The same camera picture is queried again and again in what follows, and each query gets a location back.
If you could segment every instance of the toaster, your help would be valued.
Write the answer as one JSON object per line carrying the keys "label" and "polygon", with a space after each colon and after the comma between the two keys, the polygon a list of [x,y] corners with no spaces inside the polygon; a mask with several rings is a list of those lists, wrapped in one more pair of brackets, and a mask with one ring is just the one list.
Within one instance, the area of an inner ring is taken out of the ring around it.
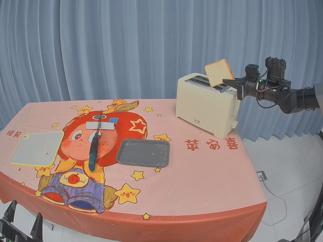
{"label": "toaster", "polygon": [[178,80],[175,116],[224,139],[236,128],[240,100],[236,89],[211,87],[206,75],[193,73]]}

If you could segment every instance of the white curtain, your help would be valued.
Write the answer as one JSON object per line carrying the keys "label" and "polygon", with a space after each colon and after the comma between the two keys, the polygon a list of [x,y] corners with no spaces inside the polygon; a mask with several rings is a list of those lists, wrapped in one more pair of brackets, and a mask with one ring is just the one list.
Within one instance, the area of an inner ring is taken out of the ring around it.
{"label": "white curtain", "polygon": [[[0,128],[29,102],[175,98],[207,64],[225,58],[243,77],[268,56],[286,60],[292,88],[323,82],[323,0],[0,0]],[[251,97],[238,122],[251,140],[323,125],[320,110]]]}

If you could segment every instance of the slice of bread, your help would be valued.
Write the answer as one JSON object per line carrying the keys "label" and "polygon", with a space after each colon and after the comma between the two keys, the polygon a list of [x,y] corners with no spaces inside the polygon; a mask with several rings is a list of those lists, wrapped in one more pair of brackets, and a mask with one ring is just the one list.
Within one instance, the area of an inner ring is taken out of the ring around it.
{"label": "slice of bread", "polygon": [[209,64],[205,66],[204,69],[211,87],[215,87],[223,83],[222,79],[235,79],[228,62],[225,59]]}

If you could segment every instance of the toaster knob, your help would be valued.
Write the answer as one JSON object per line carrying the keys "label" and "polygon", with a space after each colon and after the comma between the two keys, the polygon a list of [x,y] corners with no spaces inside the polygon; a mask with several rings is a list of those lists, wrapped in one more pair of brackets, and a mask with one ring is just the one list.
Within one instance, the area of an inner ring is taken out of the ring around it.
{"label": "toaster knob", "polygon": [[238,125],[238,121],[237,120],[233,120],[233,122],[232,122],[232,128],[236,128],[237,127],[237,125]]}

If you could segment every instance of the teal knife handle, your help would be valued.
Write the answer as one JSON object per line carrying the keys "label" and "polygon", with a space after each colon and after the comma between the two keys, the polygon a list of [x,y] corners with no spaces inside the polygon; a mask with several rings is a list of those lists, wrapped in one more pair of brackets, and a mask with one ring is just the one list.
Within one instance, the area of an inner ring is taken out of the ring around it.
{"label": "teal knife handle", "polygon": [[97,155],[98,155],[98,145],[99,145],[99,137],[98,137],[98,133],[95,133],[92,139],[90,154],[89,154],[90,157],[88,160],[88,168],[92,172],[95,170],[95,162],[97,160]]}

